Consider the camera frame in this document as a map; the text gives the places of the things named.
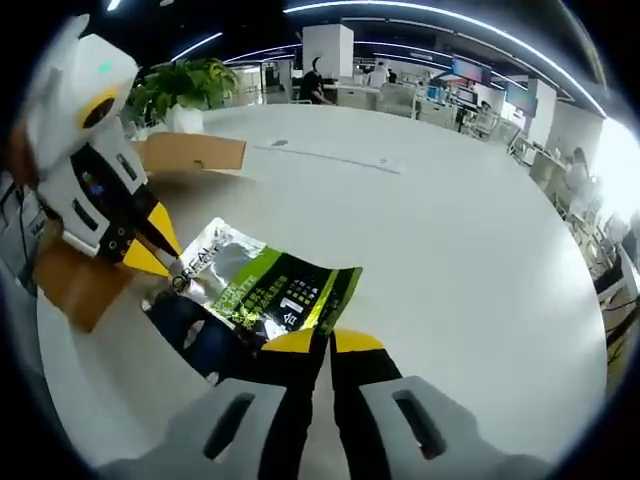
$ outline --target white round table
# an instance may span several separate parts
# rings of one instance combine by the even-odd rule
[[[207,129],[249,145],[232,175],[154,180],[184,246],[221,216],[319,265],[361,265],[339,325],[377,337],[404,375],[471,411],[483,439],[554,461],[584,432],[606,383],[595,290],[560,217],[504,146],[307,105],[220,110]],[[123,292],[89,336],[40,302],[52,397],[94,465],[149,450],[211,388],[139,298]]]

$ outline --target person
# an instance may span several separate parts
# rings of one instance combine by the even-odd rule
[[[387,70],[387,67],[384,66],[383,62],[378,62],[376,68],[374,68],[373,72],[369,74],[367,85],[373,88],[381,88],[388,80],[389,71]]]
[[[594,200],[597,188],[592,185],[582,148],[578,147],[574,151],[569,170],[562,180],[558,189],[559,197],[568,205],[571,212],[584,215],[589,204]]]
[[[317,63],[321,57],[313,59],[313,69],[306,73],[300,85],[300,100],[309,100],[314,105],[334,105],[327,100],[322,90],[322,75],[318,71]]]
[[[489,126],[493,123],[493,109],[491,108],[491,105],[489,104],[489,102],[482,100],[480,102],[480,110],[478,110],[478,114],[476,115],[475,118],[475,123],[476,126],[478,125],[483,125],[485,128],[489,128],[491,129]],[[475,135],[477,135],[479,138],[485,138],[488,136],[487,133],[476,129],[475,131]]]

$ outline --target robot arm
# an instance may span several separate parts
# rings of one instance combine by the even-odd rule
[[[77,250],[167,275],[145,245],[171,257],[180,247],[118,117],[138,67],[97,35],[79,38],[87,23],[84,15],[67,25],[29,95],[27,134],[38,197],[61,218],[63,239]]]

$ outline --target green plant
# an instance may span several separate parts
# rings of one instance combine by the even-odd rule
[[[162,121],[171,107],[220,107],[235,92],[238,77],[217,59],[178,60],[157,68],[131,90],[128,104],[140,120]]]

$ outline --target office chair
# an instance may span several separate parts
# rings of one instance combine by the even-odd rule
[[[478,113],[469,124],[467,132],[478,140],[486,142],[498,124],[498,115],[493,112]]]

